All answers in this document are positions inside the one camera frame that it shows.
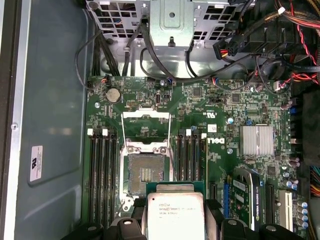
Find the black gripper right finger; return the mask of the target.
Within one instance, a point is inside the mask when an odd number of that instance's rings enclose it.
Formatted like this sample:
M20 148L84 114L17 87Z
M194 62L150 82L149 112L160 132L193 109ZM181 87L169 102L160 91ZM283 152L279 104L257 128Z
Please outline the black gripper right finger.
M240 220L225 218L221 204L215 199L206 199L205 233L207 240L300 240L301 237L276 224L264 224L257 231L251 230Z

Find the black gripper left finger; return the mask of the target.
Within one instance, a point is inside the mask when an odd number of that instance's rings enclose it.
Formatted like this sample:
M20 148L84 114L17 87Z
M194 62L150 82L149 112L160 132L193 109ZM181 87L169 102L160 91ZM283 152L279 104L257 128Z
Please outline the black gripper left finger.
M64 240L146 240L142 231L146 198L137 198L133 203L131 217L119 219L107 229L99 223L85 223L63 237Z

